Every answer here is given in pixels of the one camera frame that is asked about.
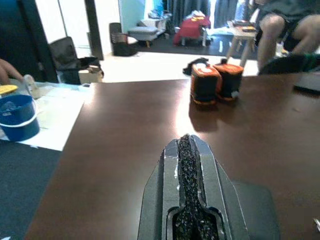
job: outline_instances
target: curtain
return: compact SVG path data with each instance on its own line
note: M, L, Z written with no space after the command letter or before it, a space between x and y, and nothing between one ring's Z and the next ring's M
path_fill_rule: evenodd
M216 0L214 28L225 27L227 21L235 19L238 0Z
M172 13L174 26L178 27L192 11L198 10L210 16L211 0L167 0L167 9Z

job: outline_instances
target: white wall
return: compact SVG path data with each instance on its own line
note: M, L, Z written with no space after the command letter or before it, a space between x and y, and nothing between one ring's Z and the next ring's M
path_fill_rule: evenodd
M66 36L57 0L36 0L48 43Z
M111 53L109 37L109 24L120 23L118 0L95 0L95 9L98 19L102 52L104 55Z
M87 33L89 24L85 0L59 0L66 32L76 48L90 48Z

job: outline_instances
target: gray carpet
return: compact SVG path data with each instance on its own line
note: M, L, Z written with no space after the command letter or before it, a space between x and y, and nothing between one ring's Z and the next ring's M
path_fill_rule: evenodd
M0 239L24 238L60 154L0 140Z
M213 35L212 40L207 41L207 46L202 46L201 40L189 39L186 41L185 46L175 46L173 43L173 36L169 39L165 39L164 35L160 35L157 39L152 41L150 48L146 46L144 42L140 42L138 51L140 52L153 52L153 53L169 53L169 54L194 54L194 55L209 55L209 56L226 56L232 42L232 35ZM245 49L245 43L242 44L239 51L232 57L234 59L240 59L243 50ZM255 47L255 51L251 52L248 59L257 60L258 48Z

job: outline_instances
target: wooden tabletop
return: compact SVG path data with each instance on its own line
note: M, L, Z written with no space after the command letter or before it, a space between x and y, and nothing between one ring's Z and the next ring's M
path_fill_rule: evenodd
M293 91L300 77L245 77L239 101L211 111L190 104L188 80L93 84L26 239L137 239L162 149L190 133L231 179L272 192L282 239L318 240L320 100Z

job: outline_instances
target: orange and black battery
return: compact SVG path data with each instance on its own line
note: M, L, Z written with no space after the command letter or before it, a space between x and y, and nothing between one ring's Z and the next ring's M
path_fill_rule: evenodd
M214 68L218 70L222 77L222 87L221 91L218 93L218 97L226 101L235 100L239 95L244 68L225 62L214 65Z
M211 65L192 65L191 91L193 101L200 105L214 105L221 91L222 77Z

